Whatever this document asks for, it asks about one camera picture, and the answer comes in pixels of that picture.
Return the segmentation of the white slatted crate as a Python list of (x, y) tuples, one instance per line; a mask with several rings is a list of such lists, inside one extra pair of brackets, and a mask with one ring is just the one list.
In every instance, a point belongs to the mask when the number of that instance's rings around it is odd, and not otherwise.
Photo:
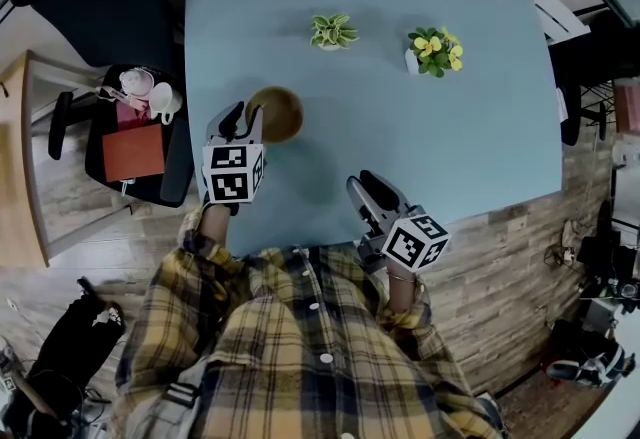
[(554, 45), (589, 34), (584, 24), (560, 0), (533, 0), (548, 45)]

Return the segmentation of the black office chair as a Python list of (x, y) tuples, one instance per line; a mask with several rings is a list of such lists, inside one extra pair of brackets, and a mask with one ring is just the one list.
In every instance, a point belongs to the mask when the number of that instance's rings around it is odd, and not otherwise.
[[(93, 68), (106, 68), (100, 85), (121, 91), (119, 76), (126, 70), (142, 68), (167, 82), (186, 101), (184, 49), (175, 41), (176, 20), (169, 0), (11, 0), (18, 7), (30, 6), (55, 27)], [(103, 137), (118, 130), (113, 102), (96, 98), (86, 103), (93, 90), (62, 92), (57, 99), (49, 129), (48, 150), (59, 160), (66, 128), (90, 122), (85, 154), (85, 172), (96, 182), (119, 191), (123, 183), (107, 182), (104, 168)], [(170, 208), (180, 207), (194, 173), (194, 161), (186, 103), (174, 121), (162, 125), (160, 118), (151, 125), (162, 127), (165, 154), (164, 174), (135, 177), (125, 193), (138, 200)]]

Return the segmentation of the person's left forearm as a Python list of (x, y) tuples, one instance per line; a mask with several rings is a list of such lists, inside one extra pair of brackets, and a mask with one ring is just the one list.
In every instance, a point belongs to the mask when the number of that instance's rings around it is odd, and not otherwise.
[(180, 246), (195, 258), (234, 270), (236, 264), (226, 248), (227, 233), (239, 205), (207, 202), (188, 213), (180, 229)]

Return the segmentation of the person's yellow plaid shirt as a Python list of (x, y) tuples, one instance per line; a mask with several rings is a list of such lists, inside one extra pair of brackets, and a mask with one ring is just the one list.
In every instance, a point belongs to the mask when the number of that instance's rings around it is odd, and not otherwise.
[(354, 245), (233, 258), (203, 262), (180, 236), (165, 256), (120, 360), (111, 439), (503, 439), (432, 317), (393, 326), (389, 279)]

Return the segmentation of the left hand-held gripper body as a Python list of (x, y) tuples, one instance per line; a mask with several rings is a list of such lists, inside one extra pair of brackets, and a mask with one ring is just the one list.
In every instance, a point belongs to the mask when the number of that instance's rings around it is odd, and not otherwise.
[(263, 181), (264, 145), (214, 137), (203, 148), (205, 197), (211, 204), (250, 204)]

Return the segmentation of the green leafy potted plant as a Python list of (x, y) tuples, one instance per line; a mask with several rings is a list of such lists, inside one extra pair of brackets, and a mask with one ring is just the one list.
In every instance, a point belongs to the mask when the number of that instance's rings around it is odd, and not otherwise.
[(310, 45), (323, 51), (348, 49), (359, 39), (358, 31), (349, 25), (349, 20), (350, 17), (345, 14), (331, 17), (315, 15), (312, 18)]

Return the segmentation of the white mug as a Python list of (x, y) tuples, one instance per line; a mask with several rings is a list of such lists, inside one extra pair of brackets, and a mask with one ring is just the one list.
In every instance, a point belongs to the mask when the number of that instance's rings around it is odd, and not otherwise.
[(150, 118), (160, 118), (163, 125), (169, 125), (183, 105), (182, 95), (169, 83), (156, 84), (149, 94)]

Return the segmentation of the white teapot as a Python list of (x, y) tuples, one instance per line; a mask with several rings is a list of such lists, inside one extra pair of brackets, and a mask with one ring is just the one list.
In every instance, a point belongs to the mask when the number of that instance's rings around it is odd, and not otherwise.
[(143, 68), (123, 71), (119, 80), (124, 94), (140, 100), (147, 100), (155, 85), (153, 75)]

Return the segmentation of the person's right forearm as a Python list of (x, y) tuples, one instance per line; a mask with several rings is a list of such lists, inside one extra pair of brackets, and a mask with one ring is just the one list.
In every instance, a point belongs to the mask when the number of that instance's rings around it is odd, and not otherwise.
[(415, 329), (431, 323), (431, 305), (426, 284), (415, 273), (388, 259), (387, 309), (394, 327)]

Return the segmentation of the pink storage box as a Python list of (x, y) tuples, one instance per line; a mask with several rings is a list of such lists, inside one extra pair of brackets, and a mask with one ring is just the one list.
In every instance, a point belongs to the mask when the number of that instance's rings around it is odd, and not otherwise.
[(640, 81), (615, 80), (613, 95), (617, 132), (640, 137)]

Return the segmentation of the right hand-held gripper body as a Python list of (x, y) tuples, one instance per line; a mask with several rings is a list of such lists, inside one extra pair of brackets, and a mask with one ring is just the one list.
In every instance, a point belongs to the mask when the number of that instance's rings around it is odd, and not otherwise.
[(362, 261), (373, 272), (386, 260), (416, 272), (432, 265), (450, 240), (450, 234), (419, 206), (403, 213), (379, 232), (366, 234), (358, 246)]

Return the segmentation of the light blue table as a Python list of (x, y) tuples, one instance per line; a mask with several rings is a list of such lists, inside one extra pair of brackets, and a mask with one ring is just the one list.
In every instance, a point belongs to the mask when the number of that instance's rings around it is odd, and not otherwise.
[[(315, 15), (345, 14), (348, 49), (310, 45)], [(411, 75), (408, 34), (445, 27), (461, 71)], [(226, 106), (280, 86), (301, 100), (294, 139), (266, 150), (254, 202), (232, 222), (237, 255), (358, 239), (348, 177), (367, 169), (441, 224), (557, 192), (556, 85), (533, 0), (186, 0), (192, 143)]]

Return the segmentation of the red book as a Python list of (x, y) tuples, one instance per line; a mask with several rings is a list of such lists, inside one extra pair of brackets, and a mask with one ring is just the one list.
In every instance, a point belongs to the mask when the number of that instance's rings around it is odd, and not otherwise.
[(159, 124), (104, 135), (102, 147), (107, 182), (165, 172), (163, 135)]

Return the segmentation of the yellow flower potted plant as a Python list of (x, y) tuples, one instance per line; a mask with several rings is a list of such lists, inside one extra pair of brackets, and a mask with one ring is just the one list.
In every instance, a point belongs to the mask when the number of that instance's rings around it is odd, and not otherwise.
[(445, 27), (417, 28), (408, 34), (408, 39), (405, 64), (411, 75), (443, 78), (447, 71), (462, 70), (464, 49), (459, 39)]

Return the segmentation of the wooden desk with white frame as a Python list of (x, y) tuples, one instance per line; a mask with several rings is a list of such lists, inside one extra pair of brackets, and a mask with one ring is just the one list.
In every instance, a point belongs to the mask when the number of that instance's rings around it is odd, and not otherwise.
[(89, 92), (98, 75), (28, 50), (0, 71), (0, 267), (49, 266), (46, 228), (32, 156), (33, 83), (40, 79), (75, 95)]

